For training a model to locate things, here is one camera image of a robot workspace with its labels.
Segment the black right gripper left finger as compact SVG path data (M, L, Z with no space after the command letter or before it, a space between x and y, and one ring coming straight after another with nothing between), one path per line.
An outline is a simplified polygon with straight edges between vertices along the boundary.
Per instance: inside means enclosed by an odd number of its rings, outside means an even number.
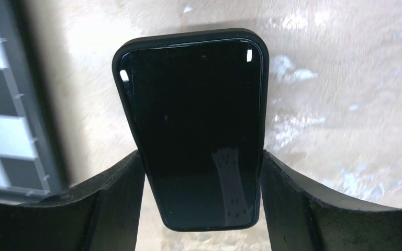
M38 203L0 203L0 250L135 250L144 179L134 151Z

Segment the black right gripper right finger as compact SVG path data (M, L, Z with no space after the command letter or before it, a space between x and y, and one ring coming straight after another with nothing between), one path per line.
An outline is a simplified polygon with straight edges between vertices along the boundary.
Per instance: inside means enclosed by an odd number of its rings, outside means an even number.
M272 250L402 250L402 209L337 192L269 152L261 191Z

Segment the black smartphone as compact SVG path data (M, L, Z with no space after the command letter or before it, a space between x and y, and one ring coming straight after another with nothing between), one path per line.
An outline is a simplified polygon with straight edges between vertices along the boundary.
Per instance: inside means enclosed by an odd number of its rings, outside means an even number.
M132 39L113 78L164 225L247 229L259 220L269 52L244 28Z

